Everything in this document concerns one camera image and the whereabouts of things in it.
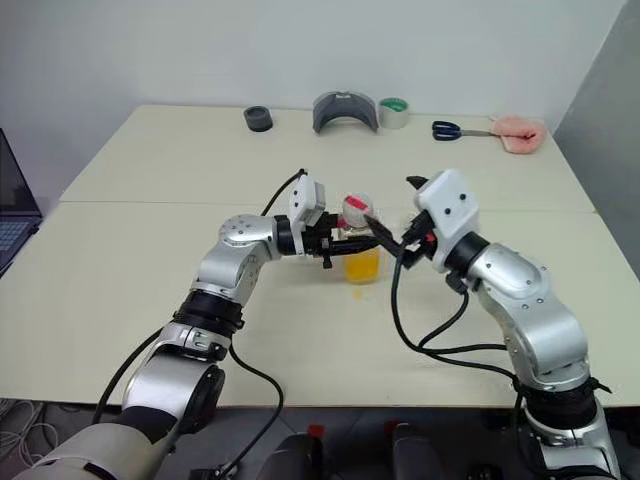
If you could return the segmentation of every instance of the small bottle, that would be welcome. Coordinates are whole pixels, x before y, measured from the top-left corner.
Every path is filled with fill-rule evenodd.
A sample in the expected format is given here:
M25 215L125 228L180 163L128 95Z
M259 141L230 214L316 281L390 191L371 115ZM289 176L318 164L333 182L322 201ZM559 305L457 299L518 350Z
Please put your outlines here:
M373 213L373 204L363 194L348 195L342 202L341 238L371 235L364 214ZM344 273L351 283L369 283L378 277L380 249L378 247L344 257Z

